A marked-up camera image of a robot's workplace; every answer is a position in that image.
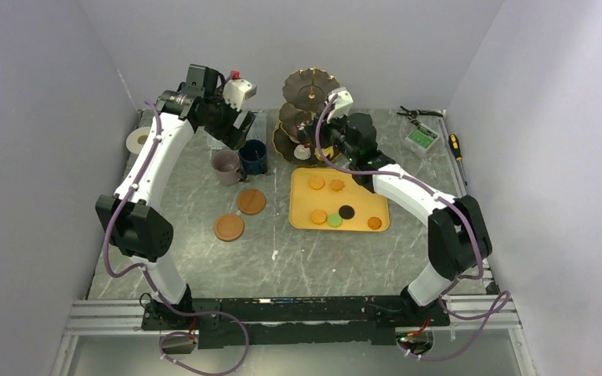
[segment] roll of tape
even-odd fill
[[[132,131],[125,139],[125,147],[133,154],[139,154],[151,133],[151,127],[142,127]]]

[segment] gray marble tabletop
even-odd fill
[[[380,149],[407,172],[446,193],[457,194],[455,171],[448,149],[436,145],[424,158],[405,148],[401,140],[413,126],[395,110],[361,110],[370,114],[378,131]],[[197,298],[251,298],[272,296],[342,296],[399,294],[428,262],[427,230],[414,216],[389,201],[390,227],[381,233],[298,230],[289,223],[290,178],[295,167],[275,153],[270,135],[277,110],[261,111],[267,118],[267,175],[251,176],[247,183],[222,186],[209,164],[211,150],[205,133],[183,149],[169,178],[161,213],[174,225],[169,250],[181,277]],[[435,117],[419,117],[440,131]],[[145,112],[141,126],[151,124]],[[126,171],[136,156],[129,158]],[[258,215],[238,213],[236,198],[245,189],[261,190],[267,206]],[[241,238],[225,243],[213,234],[222,214],[238,213],[245,222]],[[130,265],[118,249],[110,250],[116,270]],[[142,274],[133,271],[119,280],[110,278],[102,256],[89,299],[138,298],[149,291]],[[452,294],[484,294],[480,281],[464,280]]]

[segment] screwdriver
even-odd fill
[[[453,158],[455,158],[455,161],[458,163],[458,170],[460,171],[460,177],[462,177],[462,182],[465,183],[465,186],[467,186],[465,169],[462,167],[462,154],[460,153],[460,142],[458,141],[458,137],[455,134],[451,134],[448,138],[448,148],[451,149]]]

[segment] orange disc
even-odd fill
[[[382,227],[382,220],[377,217],[370,217],[368,227],[370,227],[370,230],[377,230]]]
[[[331,184],[329,184],[328,186],[330,186],[332,190],[339,191],[339,190],[343,190],[343,188],[345,188],[345,183],[343,183],[342,180],[333,179],[331,181]]]
[[[213,233],[222,241],[237,240],[245,225],[243,219],[236,214],[223,214],[213,224]]]
[[[321,225],[326,222],[326,211],[321,209],[313,210],[313,212],[310,213],[310,220],[316,225]]]
[[[310,180],[310,188],[314,190],[321,190],[323,187],[324,180],[321,177],[315,176]]]
[[[257,214],[266,204],[267,198],[259,190],[244,190],[237,198],[237,206],[244,214]]]

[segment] white wall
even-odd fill
[[[602,0],[506,0],[448,108],[541,375],[602,374]]]
[[[0,375],[51,370],[135,116],[77,2],[0,0]]]
[[[189,63],[238,69],[251,108],[283,104],[317,66],[359,107],[446,108],[502,0],[80,0],[135,103],[176,89]]]

